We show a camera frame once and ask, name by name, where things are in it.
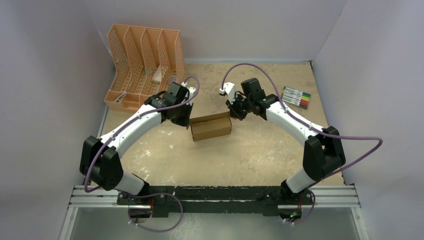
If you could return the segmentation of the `brown cardboard box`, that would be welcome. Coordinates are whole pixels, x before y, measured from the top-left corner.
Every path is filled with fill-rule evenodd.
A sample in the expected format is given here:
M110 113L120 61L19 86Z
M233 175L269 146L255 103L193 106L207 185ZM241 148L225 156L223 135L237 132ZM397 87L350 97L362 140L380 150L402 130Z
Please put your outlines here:
M189 123L194 142L230 135L232 132L229 111L191 118Z

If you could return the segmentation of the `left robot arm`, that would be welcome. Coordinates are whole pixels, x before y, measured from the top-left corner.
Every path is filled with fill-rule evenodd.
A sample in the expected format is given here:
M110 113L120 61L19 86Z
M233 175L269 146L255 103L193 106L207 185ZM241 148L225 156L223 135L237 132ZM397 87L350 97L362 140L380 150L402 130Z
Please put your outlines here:
M124 123L99 138L89 136L83 142L79 171L106 191L126 192L138 205L149 199L149 184L134 173L123 170L121 157L145 133L169 120L188 127L193 98L198 89L186 83L172 82L168 90L148 97Z

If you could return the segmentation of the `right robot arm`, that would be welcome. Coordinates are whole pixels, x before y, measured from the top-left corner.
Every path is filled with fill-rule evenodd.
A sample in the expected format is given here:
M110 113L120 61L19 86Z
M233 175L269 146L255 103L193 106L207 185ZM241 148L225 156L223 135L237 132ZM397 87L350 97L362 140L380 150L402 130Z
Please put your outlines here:
M232 118L242 121L248 113L253 113L281 127L303 146L301 169L281 184L280 196L284 202L294 203L300 198L301 191L346 163L336 128L322 128L312 122L303 125L305 118L295 112L290 113L277 95L266 95L257 78L242 81L241 87L242 91L238 91L233 83L227 82L219 89L219 94L228 98L225 104Z

